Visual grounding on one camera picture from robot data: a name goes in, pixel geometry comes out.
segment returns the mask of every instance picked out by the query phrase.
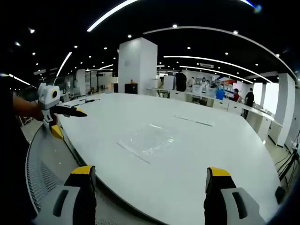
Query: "ceiling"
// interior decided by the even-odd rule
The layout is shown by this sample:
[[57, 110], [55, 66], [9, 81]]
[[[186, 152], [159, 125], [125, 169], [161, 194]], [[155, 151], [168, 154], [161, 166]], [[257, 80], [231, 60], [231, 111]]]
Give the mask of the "ceiling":
[[[62, 2], [54, 4], [53, 1], [42, 4], [7, 3], [2, 7], [2, 18], [6, 19], [1, 20], [0, 24], [0, 72], [13, 74], [38, 86], [41, 76], [34, 75], [34, 72], [46, 69], [42, 74], [45, 79], [55, 77], [69, 52], [72, 55], [60, 77], [74, 73], [75, 67], [91, 69], [110, 64], [116, 66], [117, 49], [121, 43], [129, 40], [128, 34], [131, 34], [132, 39], [144, 37], [157, 44], [158, 62], [174, 69], [180, 69], [179, 66], [199, 67], [197, 63], [208, 63], [213, 64], [215, 70], [233, 75], [239, 73], [240, 77], [253, 75], [223, 63], [166, 59], [164, 56], [210, 58], [236, 64], [259, 74], [277, 71], [289, 73], [295, 78], [277, 57], [235, 35], [199, 29], [143, 34], [174, 24], [238, 30], [240, 35], [279, 53], [292, 71], [300, 70], [300, 44], [296, 36], [298, 24], [294, 23], [299, 16], [292, 4], [276, 5], [273, 1], [254, 0], [252, 2], [255, 5], [262, 6], [262, 11], [255, 13], [254, 8], [239, 0], [139, 0], [110, 16], [92, 32], [87, 32], [99, 17], [122, 2], [124, 0], [87, 0], [64, 5]], [[268, 79], [278, 81], [276, 76]], [[259, 77], [251, 81], [265, 82]], [[15, 82], [14, 85], [26, 86], [21, 82]]]

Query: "floor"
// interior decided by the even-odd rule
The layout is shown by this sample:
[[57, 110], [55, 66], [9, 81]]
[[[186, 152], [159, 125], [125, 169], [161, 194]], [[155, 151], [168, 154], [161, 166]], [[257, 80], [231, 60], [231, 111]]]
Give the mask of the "floor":
[[[42, 125], [42, 122], [39, 122], [37, 120], [32, 120], [30, 123], [26, 124], [25, 126], [23, 126], [21, 128], [26, 139], [28, 140], [28, 142], [31, 142], [36, 131], [38, 130], [38, 128], [41, 125]], [[290, 154], [288, 153], [288, 149], [286, 147], [281, 148], [281, 147], [275, 146], [275, 144], [272, 142], [272, 140], [270, 138], [266, 139], [265, 146], [266, 146], [266, 149], [268, 150], [269, 154], [271, 155], [271, 157], [274, 161], [274, 164], [276, 164], [276, 169], [278, 170], [290, 156]], [[298, 165], [295, 166], [295, 172], [293, 174], [292, 179], [290, 180], [292, 172], [293, 172], [293, 166], [287, 173], [286, 177], [281, 181], [282, 187], [284, 189], [286, 189], [287, 192], [289, 192], [291, 190], [291, 187], [293, 186], [294, 182], [296, 181], [296, 178], [299, 177], [300, 166], [298, 166]]]

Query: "person in black shirt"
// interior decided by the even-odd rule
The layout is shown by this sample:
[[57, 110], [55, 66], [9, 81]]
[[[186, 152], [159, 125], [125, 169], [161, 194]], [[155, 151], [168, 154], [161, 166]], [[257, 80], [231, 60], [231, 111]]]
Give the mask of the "person in black shirt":
[[[253, 88], [250, 88], [250, 92], [248, 92], [248, 94], [246, 95], [245, 102], [246, 105], [253, 107], [253, 103], [254, 103]], [[248, 112], [249, 112], [248, 110], [245, 110], [245, 114], [244, 114], [245, 119], [247, 119]]]
[[11, 78], [0, 76], [1, 118], [1, 213], [16, 224], [30, 224], [36, 216], [25, 178], [25, 163], [29, 148], [16, 116], [42, 120], [37, 103], [13, 96], [9, 90]]

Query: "person in blue shirt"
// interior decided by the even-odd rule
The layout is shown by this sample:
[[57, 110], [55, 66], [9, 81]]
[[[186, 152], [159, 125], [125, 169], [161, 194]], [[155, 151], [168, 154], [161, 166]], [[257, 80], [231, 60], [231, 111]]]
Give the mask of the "person in blue shirt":
[[217, 89], [216, 99], [223, 100], [224, 95], [224, 85], [221, 84], [220, 87]]

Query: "clear plastic sheet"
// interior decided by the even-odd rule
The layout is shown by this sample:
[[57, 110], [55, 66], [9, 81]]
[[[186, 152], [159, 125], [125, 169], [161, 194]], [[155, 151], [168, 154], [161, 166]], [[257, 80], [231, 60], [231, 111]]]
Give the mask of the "clear plastic sheet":
[[137, 131], [124, 135], [117, 144], [150, 164], [173, 142], [174, 137], [168, 129], [148, 124]]

